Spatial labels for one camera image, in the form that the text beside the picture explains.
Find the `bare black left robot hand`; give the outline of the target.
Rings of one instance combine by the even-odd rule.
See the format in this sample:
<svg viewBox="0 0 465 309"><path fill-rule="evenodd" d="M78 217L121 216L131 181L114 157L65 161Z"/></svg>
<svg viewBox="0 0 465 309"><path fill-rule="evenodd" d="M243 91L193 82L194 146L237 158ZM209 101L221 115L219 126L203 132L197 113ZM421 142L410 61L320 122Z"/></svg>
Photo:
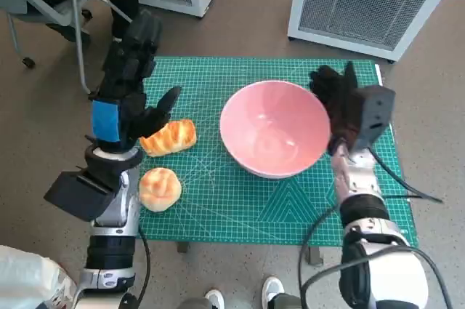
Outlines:
<svg viewBox="0 0 465 309"><path fill-rule="evenodd" d="M172 87L155 107L147 107L143 84L155 69L161 31L161 21L144 9L122 40L110 45L103 80L89 96L94 144L105 152L129 151L139 138L155 134L169 122L181 87Z"/></svg>

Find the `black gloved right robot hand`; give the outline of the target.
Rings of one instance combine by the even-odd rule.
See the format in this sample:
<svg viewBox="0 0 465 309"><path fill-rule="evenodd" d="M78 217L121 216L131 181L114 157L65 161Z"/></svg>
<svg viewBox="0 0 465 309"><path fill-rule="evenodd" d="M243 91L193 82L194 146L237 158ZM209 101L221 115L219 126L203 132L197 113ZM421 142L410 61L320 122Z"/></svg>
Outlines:
<svg viewBox="0 0 465 309"><path fill-rule="evenodd" d="M331 136L328 153L332 156L340 143L353 146L359 128L350 115L353 91L357 89L357 77L352 61L339 74L328 65L321 65L310 73L310 90L323 104L330 120Z"/></svg>

